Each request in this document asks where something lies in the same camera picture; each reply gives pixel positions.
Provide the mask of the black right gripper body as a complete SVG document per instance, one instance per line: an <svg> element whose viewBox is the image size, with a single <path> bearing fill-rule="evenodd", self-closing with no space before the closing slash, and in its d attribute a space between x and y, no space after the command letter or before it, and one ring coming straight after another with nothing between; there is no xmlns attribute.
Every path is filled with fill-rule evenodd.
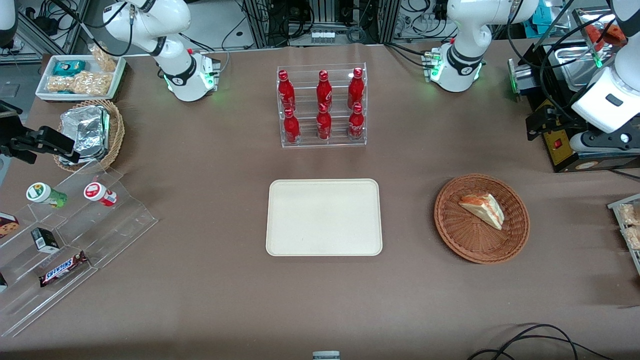
<svg viewBox="0 0 640 360"><path fill-rule="evenodd" d="M0 132L0 152L8 158L16 158L27 164L34 164L37 155L32 150L37 149L32 131Z"/></svg>

